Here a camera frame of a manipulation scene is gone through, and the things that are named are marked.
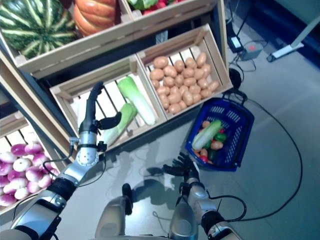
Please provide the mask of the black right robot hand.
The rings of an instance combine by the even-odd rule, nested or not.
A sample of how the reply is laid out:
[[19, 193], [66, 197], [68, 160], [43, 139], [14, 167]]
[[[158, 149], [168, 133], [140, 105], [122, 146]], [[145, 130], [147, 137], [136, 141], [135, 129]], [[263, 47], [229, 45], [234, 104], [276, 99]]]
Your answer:
[[200, 181], [199, 171], [194, 162], [183, 152], [180, 152], [177, 158], [172, 160], [172, 165], [164, 164], [162, 170], [166, 174], [183, 177], [185, 182], [192, 178], [196, 179], [198, 182]]

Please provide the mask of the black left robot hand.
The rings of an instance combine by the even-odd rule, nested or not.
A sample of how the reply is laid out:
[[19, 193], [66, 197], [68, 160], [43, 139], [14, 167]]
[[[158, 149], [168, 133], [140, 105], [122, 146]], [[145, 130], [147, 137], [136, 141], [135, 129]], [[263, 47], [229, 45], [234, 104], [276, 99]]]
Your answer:
[[116, 127], [122, 118], [122, 113], [117, 112], [113, 117], [105, 117], [100, 120], [96, 119], [96, 100], [102, 92], [103, 82], [97, 82], [90, 91], [89, 97], [86, 100], [85, 116], [79, 126], [79, 134], [83, 132], [97, 133], [98, 130], [108, 130]]

